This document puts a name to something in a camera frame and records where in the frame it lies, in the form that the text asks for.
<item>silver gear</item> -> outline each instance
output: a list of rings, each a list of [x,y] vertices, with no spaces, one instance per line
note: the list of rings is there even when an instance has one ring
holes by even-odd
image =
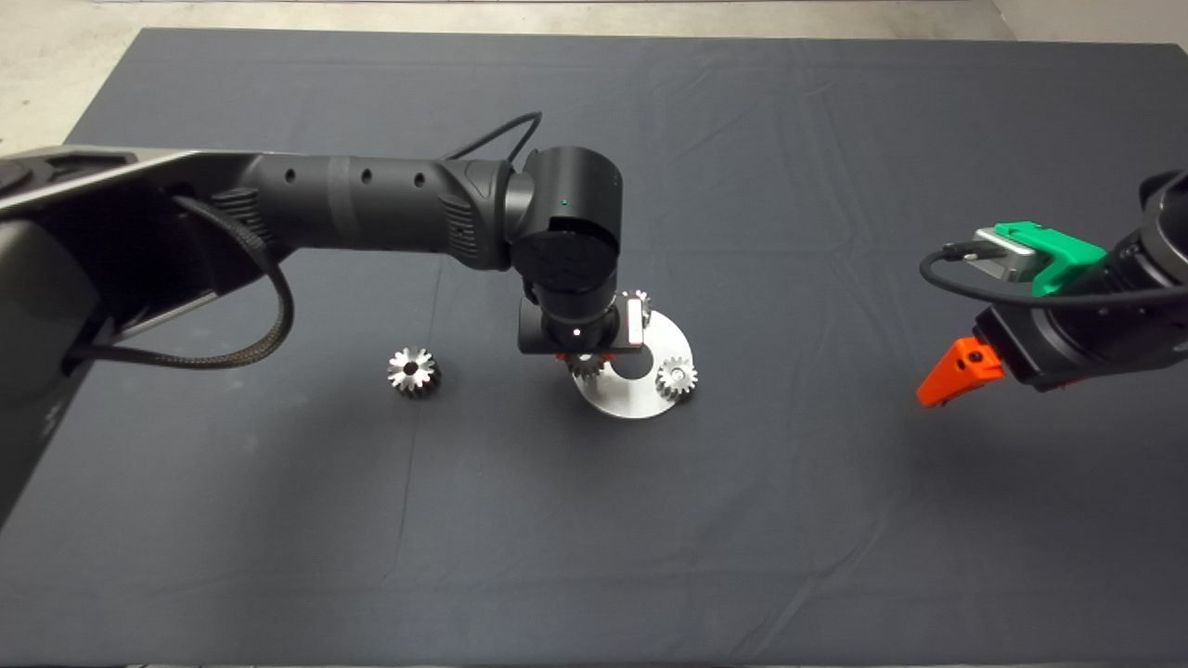
[[[397,351],[388,360],[387,379],[397,392],[421,398],[441,384],[442,372],[432,353],[424,348]]]
[[[624,290],[623,296],[628,300],[632,297],[639,300],[640,305],[643,307],[639,309],[639,314],[643,316],[644,327],[647,327],[647,323],[652,321],[652,298],[647,296],[647,292],[644,290],[633,290],[631,292]]]
[[[589,380],[599,373],[602,373],[602,367],[606,366],[606,358],[596,354],[576,354],[570,353],[564,355],[565,366],[569,368],[569,373],[574,378],[580,378],[582,380]]]
[[[669,358],[656,370],[656,390],[668,399],[687,399],[696,386],[697,370],[685,358]]]

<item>table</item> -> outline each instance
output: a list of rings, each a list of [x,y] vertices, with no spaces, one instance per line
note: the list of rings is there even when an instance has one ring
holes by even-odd
[[[530,109],[623,171],[620,283],[693,403],[586,405],[516,352],[513,276],[301,252],[268,360],[96,365],[0,535],[0,664],[1188,658],[1183,368],[912,395],[980,309],[920,257],[1133,229],[1188,156],[1182,51],[148,30],[70,141],[425,157]],[[384,384],[410,344],[432,401]]]

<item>round metal disc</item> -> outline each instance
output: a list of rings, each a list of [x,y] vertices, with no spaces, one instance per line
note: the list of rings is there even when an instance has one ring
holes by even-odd
[[[602,373],[582,380],[574,378],[577,391],[602,412],[625,420],[656,417],[676,405],[656,390],[656,371],[669,358],[693,361],[693,351],[684,333],[664,314],[653,310],[644,328],[644,346],[652,353],[652,367],[642,378],[624,378],[608,364]]]

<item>gear teeth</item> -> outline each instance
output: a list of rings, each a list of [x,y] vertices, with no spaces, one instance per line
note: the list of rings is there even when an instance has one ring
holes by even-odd
[[[388,360],[387,380],[405,397],[424,398],[441,385],[441,367],[425,348],[403,348]]]
[[[697,370],[685,358],[669,358],[656,371],[656,390],[665,398],[680,402],[697,387]]]
[[[598,377],[602,373],[602,367],[606,366],[606,358],[596,354],[570,353],[564,355],[563,360],[565,367],[569,368],[569,373],[574,378],[581,378],[582,380]]]

